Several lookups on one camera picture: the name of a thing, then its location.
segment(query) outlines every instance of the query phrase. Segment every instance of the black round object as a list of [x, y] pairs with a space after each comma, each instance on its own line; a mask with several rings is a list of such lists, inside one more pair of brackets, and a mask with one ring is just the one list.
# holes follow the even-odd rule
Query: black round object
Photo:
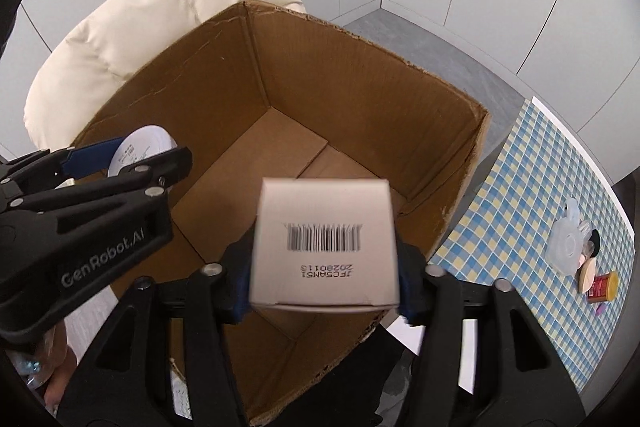
[[596, 229], [593, 229], [589, 241], [593, 243], [593, 253], [591, 254], [591, 257], [596, 257], [598, 252], [600, 251], [600, 232], [598, 232], [598, 230]]

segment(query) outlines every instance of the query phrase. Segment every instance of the cream cushion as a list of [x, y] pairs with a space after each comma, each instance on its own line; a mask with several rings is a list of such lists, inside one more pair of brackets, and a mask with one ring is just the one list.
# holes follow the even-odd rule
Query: cream cushion
[[[107, 0], [69, 32], [37, 73], [24, 124], [39, 149], [68, 147], [142, 66], [243, 0]], [[304, 12], [300, 0], [262, 0]]]

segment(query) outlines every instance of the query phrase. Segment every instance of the small jar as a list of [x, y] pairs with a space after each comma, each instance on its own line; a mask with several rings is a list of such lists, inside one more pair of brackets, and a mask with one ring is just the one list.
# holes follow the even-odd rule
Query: small jar
[[618, 293], [619, 283], [620, 280], [616, 272], [596, 276], [593, 285], [587, 292], [587, 301], [589, 303], [612, 301]]

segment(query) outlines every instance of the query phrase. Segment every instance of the barcode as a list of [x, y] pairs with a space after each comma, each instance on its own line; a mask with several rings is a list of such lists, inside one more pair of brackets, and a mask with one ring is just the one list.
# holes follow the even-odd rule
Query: barcode
[[362, 225], [287, 224], [287, 250], [305, 252], [360, 251]]

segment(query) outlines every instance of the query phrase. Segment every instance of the white paper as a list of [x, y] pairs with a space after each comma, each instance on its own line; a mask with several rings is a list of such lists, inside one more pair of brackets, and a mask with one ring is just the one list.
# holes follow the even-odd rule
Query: white paper
[[[424, 326], [412, 327], [406, 323], [404, 317], [398, 317], [386, 328], [404, 346], [416, 355], [420, 353]], [[462, 354], [460, 356], [460, 373], [458, 385], [473, 394], [476, 378], [476, 348], [478, 337], [478, 321], [462, 321]]]

